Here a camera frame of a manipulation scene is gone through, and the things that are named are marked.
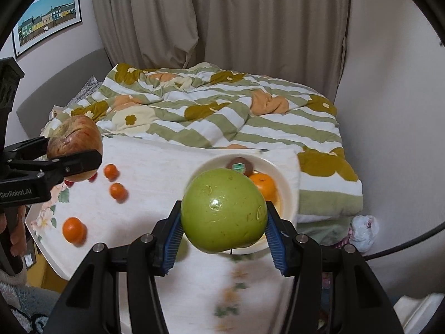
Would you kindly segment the person left hand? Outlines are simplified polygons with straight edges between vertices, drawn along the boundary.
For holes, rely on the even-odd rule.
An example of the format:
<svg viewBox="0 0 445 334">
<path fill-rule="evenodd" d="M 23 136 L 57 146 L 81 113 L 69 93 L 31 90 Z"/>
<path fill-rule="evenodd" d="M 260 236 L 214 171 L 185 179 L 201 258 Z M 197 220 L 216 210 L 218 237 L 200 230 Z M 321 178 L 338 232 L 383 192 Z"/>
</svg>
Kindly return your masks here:
<svg viewBox="0 0 445 334">
<path fill-rule="evenodd" d="M 18 222 L 11 232 L 11 254 L 13 256 L 23 256 L 26 252 L 26 229 L 23 222 L 26 213 L 26 206 L 20 206 L 18 209 Z M 0 215 L 0 233 L 7 227 L 7 218 L 4 213 Z"/>
</svg>

